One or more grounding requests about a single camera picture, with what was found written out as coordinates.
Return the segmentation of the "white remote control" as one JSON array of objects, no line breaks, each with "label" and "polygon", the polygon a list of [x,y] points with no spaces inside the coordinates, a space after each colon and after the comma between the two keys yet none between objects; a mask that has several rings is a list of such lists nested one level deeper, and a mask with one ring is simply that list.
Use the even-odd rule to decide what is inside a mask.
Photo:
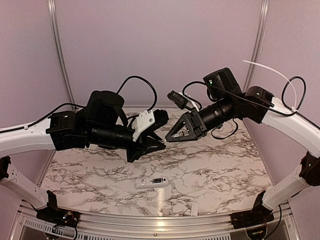
[{"label": "white remote control", "polygon": [[167,177],[139,178],[134,181],[134,187],[136,189],[162,188],[168,185],[169,179]]}]

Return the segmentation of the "white battery cover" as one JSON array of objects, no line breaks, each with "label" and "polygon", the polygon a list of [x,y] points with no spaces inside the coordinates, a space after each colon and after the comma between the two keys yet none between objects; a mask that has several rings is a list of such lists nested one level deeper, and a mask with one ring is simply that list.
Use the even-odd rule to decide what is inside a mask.
[{"label": "white battery cover", "polygon": [[198,216],[198,213],[199,213],[199,204],[194,202],[192,203],[191,205],[191,210],[190,210],[190,215],[192,217],[197,217]]}]

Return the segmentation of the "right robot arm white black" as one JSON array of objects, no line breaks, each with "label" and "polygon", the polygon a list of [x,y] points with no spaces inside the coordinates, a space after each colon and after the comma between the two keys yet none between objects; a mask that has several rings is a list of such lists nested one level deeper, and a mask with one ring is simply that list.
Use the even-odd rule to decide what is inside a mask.
[{"label": "right robot arm white black", "polygon": [[275,186],[259,193],[247,219],[258,224],[267,213],[302,190],[320,184],[320,129],[299,112],[289,112],[282,100],[261,87],[245,94],[226,92],[215,103],[184,113],[167,133],[167,142],[197,141],[231,119],[249,118],[271,127],[294,140],[307,152],[300,165]]}]

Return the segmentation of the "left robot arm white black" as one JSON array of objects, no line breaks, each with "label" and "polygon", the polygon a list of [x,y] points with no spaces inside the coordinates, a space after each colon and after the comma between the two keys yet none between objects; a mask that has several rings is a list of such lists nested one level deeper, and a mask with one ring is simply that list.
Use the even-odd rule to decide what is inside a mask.
[{"label": "left robot arm white black", "polygon": [[42,120],[0,132],[0,183],[53,223],[63,219],[55,194],[44,190],[21,174],[11,155],[38,150],[62,151],[96,145],[103,149],[124,149],[129,163],[163,150],[166,146],[155,131],[166,125],[165,110],[145,110],[129,123],[124,99],[117,93],[93,91],[85,107],[78,111],[50,113]]}]

